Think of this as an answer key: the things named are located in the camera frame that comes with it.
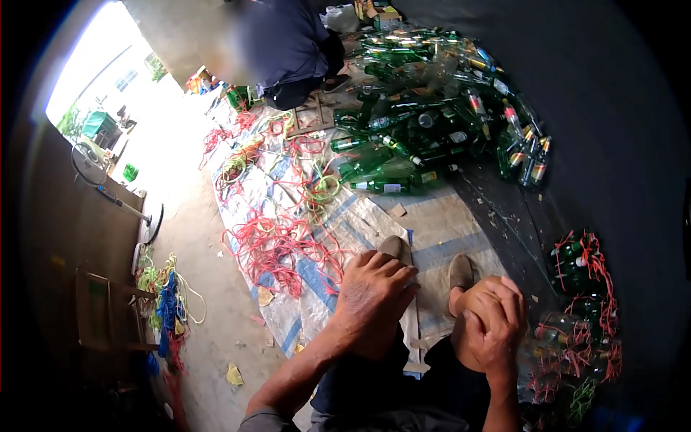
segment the brown shoe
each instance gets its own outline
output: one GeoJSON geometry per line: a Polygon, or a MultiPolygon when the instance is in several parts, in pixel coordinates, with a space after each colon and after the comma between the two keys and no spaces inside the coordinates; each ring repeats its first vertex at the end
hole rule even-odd
{"type": "Polygon", "coordinates": [[[389,236],[384,239],[378,249],[383,254],[389,254],[405,265],[413,265],[413,253],[410,245],[398,236],[389,236]]]}
{"type": "Polygon", "coordinates": [[[465,254],[456,254],[448,265],[448,296],[446,298],[446,306],[444,308],[444,318],[447,321],[455,321],[451,312],[448,311],[448,303],[451,299],[451,290],[453,287],[459,287],[463,291],[471,288],[474,285],[473,265],[470,258],[465,254]]]}

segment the wooden chair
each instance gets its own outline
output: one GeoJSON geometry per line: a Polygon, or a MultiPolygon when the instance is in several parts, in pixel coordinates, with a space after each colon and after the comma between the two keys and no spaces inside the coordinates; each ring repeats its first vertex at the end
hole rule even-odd
{"type": "Polygon", "coordinates": [[[77,269],[76,288],[77,327],[82,346],[98,350],[158,350],[157,344],[146,343],[139,308],[139,298],[154,300],[154,293],[112,282],[83,269],[77,269]]]}

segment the window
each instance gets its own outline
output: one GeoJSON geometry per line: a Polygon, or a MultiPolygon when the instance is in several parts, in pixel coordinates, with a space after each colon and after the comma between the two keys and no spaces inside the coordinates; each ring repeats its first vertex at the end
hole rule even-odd
{"type": "Polygon", "coordinates": [[[117,87],[118,90],[121,92],[124,91],[129,83],[132,82],[137,77],[137,71],[130,69],[127,71],[127,73],[124,75],[124,77],[120,77],[115,80],[115,86],[117,87]]]}

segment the black shoe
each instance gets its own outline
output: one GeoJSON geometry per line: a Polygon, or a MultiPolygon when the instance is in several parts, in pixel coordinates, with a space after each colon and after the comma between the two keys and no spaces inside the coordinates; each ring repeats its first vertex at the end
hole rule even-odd
{"type": "Polygon", "coordinates": [[[337,75],[334,78],[334,82],[332,84],[327,84],[326,81],[321,83],[321,91],[323,91],[324,93],[333,93],[335,91],[340,90],[341,87],[345,86],[349,81],[350,81],[349,75],[346,75],[346,74],[337,75]]]}

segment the dark pants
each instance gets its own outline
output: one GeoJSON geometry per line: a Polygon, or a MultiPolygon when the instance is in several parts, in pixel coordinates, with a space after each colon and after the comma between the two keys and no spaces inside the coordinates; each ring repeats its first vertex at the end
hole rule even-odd
{"type": "Polygon", "coordinates": [[[450,337],[425,355],[430,370],[421,380],[403,375],[409,351],[399,326],[396,340],[382,361],[346,355],[321,378],[312,408],[328,415],[356,415],[411,406],[435,406],[481,431],[489,407],[484,373],[463,366],[450,337]]]}
{"type": "Polygon", "coordinates": [[[305,103],[313,90],[319,88],[324,79],[336,77],[339,70],[343,68],[343,56],[346,49],[343,47],[341,38],[338,34],[327,29],[329,37],[324,39],[319,45],[319,50],[326,57],[329,69],[323,77],[305,78],[299,81],[276,84],[264,90],[266,103],[272,108],[287,111],[305,103]]]}

